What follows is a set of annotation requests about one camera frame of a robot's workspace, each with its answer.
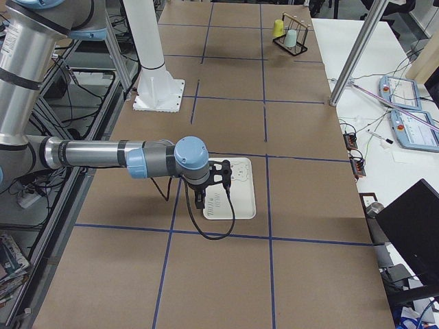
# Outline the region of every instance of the pen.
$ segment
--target pen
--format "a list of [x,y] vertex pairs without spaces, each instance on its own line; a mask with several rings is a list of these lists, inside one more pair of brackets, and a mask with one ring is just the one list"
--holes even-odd
[[379,139],[382,139],[383,141],[386,141],[386,142],[389,143],[389,144],[393,144],[393,141],[392,141],[391,139],[389,139],[389,138],[384,138],[384,137],[378,135],[376,132],[371,132],[370,129],[368,129],[368,133],[371,134],[372,136],[375,136],[375,137],[377,137],[377,138],[379,138]]

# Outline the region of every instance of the white tray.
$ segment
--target white tray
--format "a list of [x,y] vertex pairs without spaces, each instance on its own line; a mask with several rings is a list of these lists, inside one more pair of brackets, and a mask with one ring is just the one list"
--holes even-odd
[[[232,186],[230,199],[235,209],[236,219],[251,219],[256,215],[254,200],[252,163],[247,158],[210,158],[221,162],[229,160],[232,168]],[[232,219],[232,210],[222,184],[209,186],[206,189],[206,207],[203,215],[207,219]]]

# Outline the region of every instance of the white table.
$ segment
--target white table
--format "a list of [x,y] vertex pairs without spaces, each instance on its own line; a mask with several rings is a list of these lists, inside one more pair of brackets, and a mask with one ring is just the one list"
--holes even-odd
[[[313,19],[329,80],[340,76],[362,23],[361,21]],[[405,58],[407,56],[388,24],[380,22],[361,56],[353,77],[378,75],[360,78],[355,83],[378,95],[381,75],[390,73],[397,77],[405,77],[409,67],[393,74]],[[400,68],[406,64],[408,60],[404,61]],[[335,82],[330,82],[330,85],[332,89]],[[418,87],[421,97],[429,95],[424,86]],[[434,103],[422,101],[422,107],[423,110],[430,112],[434,119],[439,120],[439,110]],[[351,87],[344,91],[337,105],[338,117],[358,130],[372,123],[385,111],[386,108],[378,101]],[[370,129],[375,130],[377,124],[378,122],[372,124]],[[394,140],[394,143],[389,145],[375,137],[370,140],[371,135],[367,133],[367,129],[357,134],[358,148],[364,155],[366,155],[366,146],[370,140],[366,156],[367,176],[360,178],[357,183],[360,193],[373,192],[379,202],[387,206],[421,178],[425,178],[439,191],[439,154],[401,148],[393,134],[388,115],[385,116],[376,133]],[[404,264],[414,275],[392,245],[388,246],[388,250],[394,264]],[[435,318],[436,323],[439,323],[439,316],[435,314]]]

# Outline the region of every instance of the yellow cup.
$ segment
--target yellow cup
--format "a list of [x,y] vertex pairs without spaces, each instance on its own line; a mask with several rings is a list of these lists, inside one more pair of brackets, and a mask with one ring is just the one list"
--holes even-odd
[[278,36],[283,36],[283,21],[281,19],[276,19],[273,25],[273,38]]

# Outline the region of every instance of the white pillar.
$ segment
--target white pillar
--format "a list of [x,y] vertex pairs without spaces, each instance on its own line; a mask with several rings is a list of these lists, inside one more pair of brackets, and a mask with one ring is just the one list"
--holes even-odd
[[185,81],[166,71],[153,1],[123,0],[123,4],[142,65],[134,109],[178,112]]

